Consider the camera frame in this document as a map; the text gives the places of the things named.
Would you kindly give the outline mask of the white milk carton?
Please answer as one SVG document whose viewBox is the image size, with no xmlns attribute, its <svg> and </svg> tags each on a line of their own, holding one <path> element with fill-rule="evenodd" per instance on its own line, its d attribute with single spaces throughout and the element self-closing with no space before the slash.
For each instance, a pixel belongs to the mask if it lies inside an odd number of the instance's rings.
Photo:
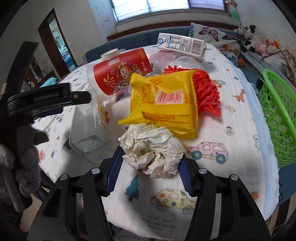
<svg viewBox="0 0 296 241">
<path fill-rule="evenodd" d="M 207 46 L 203 40 L 175 34 L 159 33 L 157 48 L 175 51 L 194 57 L 199 61 L 204 61 Z"/>
</svg>

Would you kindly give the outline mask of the green plastic basket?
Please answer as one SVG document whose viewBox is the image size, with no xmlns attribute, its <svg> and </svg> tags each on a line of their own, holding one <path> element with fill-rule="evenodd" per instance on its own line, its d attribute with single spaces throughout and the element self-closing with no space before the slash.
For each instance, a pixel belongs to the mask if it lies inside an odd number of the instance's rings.
<svg viewBox="0 0 296 241">
<path fill-rule="evenodd" d="M 295 91 L 275 72 L 264 69 L 258 99 L 279 168 L 295 162 Z"/>
</svg>

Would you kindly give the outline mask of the clear square plastic bottle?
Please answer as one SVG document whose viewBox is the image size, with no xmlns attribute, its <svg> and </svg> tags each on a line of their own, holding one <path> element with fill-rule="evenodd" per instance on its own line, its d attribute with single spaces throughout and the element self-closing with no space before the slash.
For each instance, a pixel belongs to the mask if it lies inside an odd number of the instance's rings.
<svg viewBox="0 0 296 241">
<path fill-rule="evenodd" d="M 103 101 L 96 95 L 89 104 L 75 107 L 69 145 L 79 154 L 91 153 L 110 141 Z"/>
</svg>

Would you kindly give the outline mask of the pink plush toy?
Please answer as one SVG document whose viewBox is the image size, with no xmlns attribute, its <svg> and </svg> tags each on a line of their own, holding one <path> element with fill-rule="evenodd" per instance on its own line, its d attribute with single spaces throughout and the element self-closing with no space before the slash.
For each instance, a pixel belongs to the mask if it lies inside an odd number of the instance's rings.
<svg viewBox="0 0 296 241">
<path fill-rule="evenodd" d="M 267 49 L 267 46 L 265 44 L 262 43 L 258 43 L 257 47 L 255 48 L 255 52 L 258 54 L 262 54 L 265 53 Z"/>
</svg>

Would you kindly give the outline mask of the white paper tissue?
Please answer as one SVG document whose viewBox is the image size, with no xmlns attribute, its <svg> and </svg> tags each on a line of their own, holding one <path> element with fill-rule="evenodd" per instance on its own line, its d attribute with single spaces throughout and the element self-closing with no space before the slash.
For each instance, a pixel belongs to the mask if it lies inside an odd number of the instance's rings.
<svg viewBox="0 0 296 241">
<path fill-rule="evenodd" d="M 118 141 L 124 161 L 155 179 L 176 175 L 185 153 L 180 140 L 165 126 L 131 124 Z"/>
</svg>

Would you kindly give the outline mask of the black white plush toy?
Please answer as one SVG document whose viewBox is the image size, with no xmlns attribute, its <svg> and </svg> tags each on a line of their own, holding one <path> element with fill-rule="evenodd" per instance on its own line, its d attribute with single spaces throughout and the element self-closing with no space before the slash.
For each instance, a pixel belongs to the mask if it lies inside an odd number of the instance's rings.
<svg viewBox="0 0 296 241">
<path fill-rule="evenodd" d="M 254 35 L 257 32 L 256 25 L 249 25 L 247 26 L 239 26 L 237 29 L 234 30 L 236 34 L 243 37 L 243 40 L 240 43 L 241 51 L 247 52 L 252 51 L 255 52 L 255 40 L 253 39 Z"/>
</svg>

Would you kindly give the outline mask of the printed white table cloth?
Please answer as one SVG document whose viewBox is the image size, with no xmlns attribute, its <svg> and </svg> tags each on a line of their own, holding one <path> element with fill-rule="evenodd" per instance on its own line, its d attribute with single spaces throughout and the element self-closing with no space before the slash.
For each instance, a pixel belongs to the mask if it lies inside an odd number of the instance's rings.
<svg viewBox="0 0 296 241">
<path fill-rule="evenodd" d="M 279 195 L 278 166 L 261 105 L 243 72 L 213 45 L 208 44 L 205 71 L 218 84 L 221 116 L 199 115 L 196 138 L 183 138 L 186 156 L 201 153 L 200 167 L 214 175 L 236 174 L 243 181 L 264 218 L 273 213 Z M 130 94 L 122 89 L 103 104 L 110 141 L 90 155 L 71 149 L 67 140 L 74 107 L 35 121 L 49 141 L 38 146 L 41 169 L 55 181 L 66 173 L 85 174 L 113 155 L 127 126 L 118 122 L 130 114 Z M 103 199 L 107 219 L 113 225 L 142 237 L 184 240 L 192 218 L 190 204 L 179 175 L 153 179 L 123 163 L 111 195 Z"/>
</svg>

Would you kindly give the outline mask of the butterfly print pillow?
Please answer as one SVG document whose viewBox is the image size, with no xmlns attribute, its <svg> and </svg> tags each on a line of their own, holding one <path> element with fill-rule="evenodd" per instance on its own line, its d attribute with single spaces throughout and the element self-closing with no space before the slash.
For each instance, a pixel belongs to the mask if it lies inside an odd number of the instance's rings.
<svg viewBox="0 0 296 241">
<path fill-rule="evenodd" d="M 200 24 L 191 23 L 189 28 L 189 37 L 203 40 L 213 45 L 236 67 L 238 66 L 238 57 L 240 54 L 241 40 L 220 31 L 215 28 L 206 27 Z"/>
</svg>

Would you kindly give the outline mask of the dark wooden door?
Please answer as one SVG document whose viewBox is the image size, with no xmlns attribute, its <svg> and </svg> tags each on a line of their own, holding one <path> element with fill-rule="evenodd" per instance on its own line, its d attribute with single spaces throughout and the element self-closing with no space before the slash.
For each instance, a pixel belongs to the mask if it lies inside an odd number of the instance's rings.
<svg viewBox="0 0 296 241">
<path fill-rule="evenodd" d="M 42 21 L 38 32 L 56 73 L 62 79 L 77 67 L 77 63 L 65 40 L 55 9 Z"/>
</svg>

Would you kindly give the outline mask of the white paper cup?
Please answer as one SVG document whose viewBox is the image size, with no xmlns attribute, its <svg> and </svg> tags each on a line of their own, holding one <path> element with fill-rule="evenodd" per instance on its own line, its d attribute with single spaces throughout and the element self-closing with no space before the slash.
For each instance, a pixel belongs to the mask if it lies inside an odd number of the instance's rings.
<svg viewBox="0 0 296 241">
<path fill-rule="evenodd" d="M 117 56 L 118 54 L 120 54 L 119 49 L 117 49 L 117 48 L 112 49 L 112 50 L 109 50 L 109 51 L 103 53 L 101 55 L 101 59 L 102 59 L 102 61 L 105 61 L 105 60 L 113 58 L 114 56 Z"/>
</svg>

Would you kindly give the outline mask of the red paper cup with lid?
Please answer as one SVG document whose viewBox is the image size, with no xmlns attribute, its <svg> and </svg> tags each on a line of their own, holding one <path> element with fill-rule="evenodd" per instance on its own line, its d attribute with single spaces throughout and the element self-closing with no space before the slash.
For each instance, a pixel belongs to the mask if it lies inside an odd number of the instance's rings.
<svg viewBox="0 0 296 241">
<path fill-rule="evenodd" d="M 87 68 L 87 77 L 94 93 L 103 100 L 109 99 L 130 84 L 134 73 L 145 76 L 152 72 L 144 48 L 120 53 Z"/>
</svg>

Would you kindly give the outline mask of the window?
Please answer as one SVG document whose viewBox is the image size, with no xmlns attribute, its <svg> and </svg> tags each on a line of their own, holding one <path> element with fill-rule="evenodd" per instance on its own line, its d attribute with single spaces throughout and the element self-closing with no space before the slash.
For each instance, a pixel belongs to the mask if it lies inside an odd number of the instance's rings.
<svg viewBox="0 0 296 241">
<path fill-rule="evenodd" d="M 111 5 L 118 22 L 144 14 L 175 9 L 214 9 L 226 11 L 223 0 L 112 0 Z"/>
</svg>

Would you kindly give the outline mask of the red foam fruit net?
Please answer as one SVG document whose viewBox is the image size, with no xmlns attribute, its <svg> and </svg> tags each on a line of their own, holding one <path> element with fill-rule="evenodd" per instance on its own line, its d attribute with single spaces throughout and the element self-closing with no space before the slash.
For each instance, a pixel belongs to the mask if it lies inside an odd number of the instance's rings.
<svg viewBox="0 0 296 241">
<path fill-rule="evenodd" d="M 218 88 L 212 83 L 208 73 L 201 69 L 193 69 L 192 84 L 197 97 L 197 110 L 199 113 L 207 111 L 221 116 L 220 95 Z"/>
</svg>

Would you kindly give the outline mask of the clear plastic lid container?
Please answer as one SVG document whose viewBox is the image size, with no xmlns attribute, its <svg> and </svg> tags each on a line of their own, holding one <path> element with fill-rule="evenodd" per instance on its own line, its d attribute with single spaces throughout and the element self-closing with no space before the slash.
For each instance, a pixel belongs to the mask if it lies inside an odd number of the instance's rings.
<svg viewBox="0 0 296 241">
<path fill-rule="evenodd" d="M 148 54 L 148 59 L 152 67 L 152 72 L 148 76 L 163 74 L 164 70 L 169 66 L 185 69 L 202 69 L 202 64 L 189 56 L 172 51 L 158 51 Z"/>
</svg>

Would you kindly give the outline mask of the orange fox plush toy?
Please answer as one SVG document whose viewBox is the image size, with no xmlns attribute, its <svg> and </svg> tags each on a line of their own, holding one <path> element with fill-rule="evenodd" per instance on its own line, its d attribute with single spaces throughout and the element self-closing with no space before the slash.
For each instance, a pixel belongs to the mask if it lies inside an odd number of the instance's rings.
<svg viewBox="0 0 296 241">
<path fill-rule="evenodd" d="M 275 54 L 280 51 L 278 42 L 266 39 L 266 53 Z"/>
</svg>

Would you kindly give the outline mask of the yellow snack wrapper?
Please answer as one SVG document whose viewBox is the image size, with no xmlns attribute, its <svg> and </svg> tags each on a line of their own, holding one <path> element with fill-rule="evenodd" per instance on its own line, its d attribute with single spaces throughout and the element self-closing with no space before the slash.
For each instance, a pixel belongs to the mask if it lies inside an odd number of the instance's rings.
<svg viewBox="0 0 296 241">
<path fill-rule="evenodd" d="M 198 131 L 197 97 L 193 85 L 196 70 L 130 79 L 130 115 L 118 123 L 165 126 L 179 138 L 195 138 Z"/>
</svg>

